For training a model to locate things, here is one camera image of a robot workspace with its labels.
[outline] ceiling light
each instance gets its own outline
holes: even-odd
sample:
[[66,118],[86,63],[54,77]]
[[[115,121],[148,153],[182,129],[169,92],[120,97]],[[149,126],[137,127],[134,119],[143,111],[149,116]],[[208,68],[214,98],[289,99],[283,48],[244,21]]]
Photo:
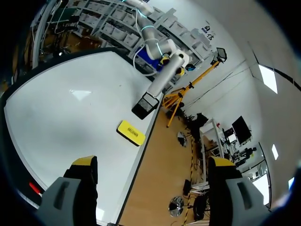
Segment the ceiling light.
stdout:
[[293,185],[293,181],[295,180],[295,178],[292,178],[288,181],[288,190],[291,189],[291,186]]
[[278,93],[274,71],[262,65],[258,65],[258,66],[262,75],[263,83],[271,90],[273,90],[275,93]]
[[272,152],[273,152],[275,160],[277,160],[279,155],[278,155],[278,152],[277,152],[277,149],[276,149],[275,145],[273,145],[273,147],[272,147]]

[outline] wooden floor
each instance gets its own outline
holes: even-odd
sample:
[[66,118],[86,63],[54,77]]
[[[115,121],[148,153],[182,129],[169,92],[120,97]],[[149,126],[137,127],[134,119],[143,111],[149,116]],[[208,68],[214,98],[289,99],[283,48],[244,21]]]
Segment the wooden floor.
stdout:
[[[169,215],[168,205],[173,197],[182,196],[184,181],[190,180],[191,143],[188,139],[186,148],[179,144],[177,132],[186,131],[178,118],[168,129],[166,124],[167,118],[160,111],[120,225],[169,226],[173,223],[173,226],[180,226],[184,222],[186,209],[181,216],[173,218]],[[198,177],[199,182],[199,171],[194,170],[192,181]],[[187,223],[192,221],[190,209]]]

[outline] storage bin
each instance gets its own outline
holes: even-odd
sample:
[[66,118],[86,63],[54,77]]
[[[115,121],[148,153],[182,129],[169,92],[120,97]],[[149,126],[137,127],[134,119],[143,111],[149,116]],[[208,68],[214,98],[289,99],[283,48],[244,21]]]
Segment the storage bin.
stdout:
[[197,44],[198,42],[200,42],[198,36],[193,35],[190,32],[186,32],[186,33],[182,34],[181,37],[183,38],[185,43],[189,46],[193,46],[193,45]]
[[94,2],[90,2],[89,5],[87,6],[87,8],[92,9],[94,6]]
[[86,3],[87,3],[86,1],[80,1],[80,2],[78,3],[77,6],[78,6],[79,8],[84,8],[85,5],[86,5]]
[[204,34],[200,33],[198,31],[197,28],[191,30],[190,32],[192,35],[198,37],[198,39],[207,47],[207,48],[211,48],[211,45],[210,45],[210,40],[208,38],[205,37]]
[[160,9],[154,7],[154,12],[149,15],[149,18],[156,21],[163,15],[164,13]]
[[109,23],[105,23],[104,28],[103,28],[103,31],[105,33],[112,34],[113,30],[114,30],[114,26],[113,25],[111,25]]
[[99,18],[97,18],[97,17],[95,17],[95,16],[92,16],[92,19],[91,19],[91,24],[93,24],[93,25],[97,25],[98,24],[98,20],[99,20]]
[[90,23],[92,23],[92,21],[93,21],[93,16],[90,16],[90,15],[87,14],[85,22],[88,23],[88,24],[90,24]]
[[184,27],[182,24],[179,22],[175,21],[173,25],[170,27],[170,30],[178,35],[184,34],[187,31],[187,28]]
[[126,38],[127,33],[118,29],[117,27],[114,27],[112,36],[113,36],[113,38],[115,38],[117,40],[123,41]]
[[99,6],[100,6],[100,3],[93,2],[92,9],[95,10],[95,11],[97,11],[99,9]]
[[157,30],[156,38],[157,38],[159,41],[161,41],[161,40],[163,40],[163,39],[166,39],[166,36],[165,36],[163,33],[161,33],[160,31]]
[[123,42],[127,44],[129,47],[132,47],[138,42],[138,39],[139,37],[134,34],[127,34]]
[[108,42],[105,44],[105,48],[112,48],[112,47],[115,47],[115,46],[113,46],[112,44],[110,44]]
[[133,26],[136,22],[136,18],[132,14],[127,13],[126,17],[123,19],[123,22]]
[[76,9],[76,11],[73,13],[74,16],[79,16],[80,15],[80,10]]
[[126,17],[127,13],[125,11],[122,11],[120,9],[115,9],[112,16],[118,20],[123,20]]
[[204,45],[202,43],[200,43],[195,50],[197,51],[197,53],[199,53],[201,55],[201,57],[203,59],[206,59],[209,57],[209,55],[211,54],[211,51],[208,50],[206,47],[204,47]]
[[80,15],[80,17],[79,17],[79,20],[85,21],[86,17],[87,17],[87,14],[86,14],[86,13],[82,13],[82,14]]
[[81,26],[81,25],[78,25],[77,26],[77,31],[78,31],[78,33],[82,33],[83,32],[83,26]]
[[118,5],[116,8],[120,9],[121,11],[126,11],[126,9],[127,9],[126,6],[122,6],[122,5]]
[[108,10],[109,6],[104,5],[104,4],[99,4],[98,6],[98,12],[103,12],[105,13]]
[[165,27],[171,27],[173,25],[173,23],[177,20],[178,20],[178,18],[176,16],[172,15],[163,22],[163,25]]

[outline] white table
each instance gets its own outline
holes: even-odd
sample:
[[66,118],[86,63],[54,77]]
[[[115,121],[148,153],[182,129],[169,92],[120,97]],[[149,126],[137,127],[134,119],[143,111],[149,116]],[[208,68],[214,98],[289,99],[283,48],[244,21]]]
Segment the white table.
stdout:
[[[56,65],[16,90],[5,117],[36,182],[47,189],[77,158],[96,155],[97,223],[116,223],[158,113],[140,120],[131,112],[150,84],[119,55],[104,52]],[[141,147],[116,132],[122,120],[146,134]]]

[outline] window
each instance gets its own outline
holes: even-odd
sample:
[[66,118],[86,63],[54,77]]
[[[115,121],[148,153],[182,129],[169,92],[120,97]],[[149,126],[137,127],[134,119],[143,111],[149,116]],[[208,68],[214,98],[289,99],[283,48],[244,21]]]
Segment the window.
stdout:
[[291,186],[293,185],[293,181],[295,180],[295,178],[292,178],[288,181],[288,190],[291,189]]
[[273,147],[272,147],[272,152],[273,152],[275,160],[277,160],[277,158],[278,158],[278,152],[277,152],[277,149],[276,149],[275,145],[273,145]]
[[258,66],[262,75],[263,83],[271,90],[273,90],[275,93],[278,93],[274,71],[262,65],[258,65]]
[[269,203],[269,182],[267,174],[264,174],[261,178],[254,181],[253,184],[263,195],[263,205]]

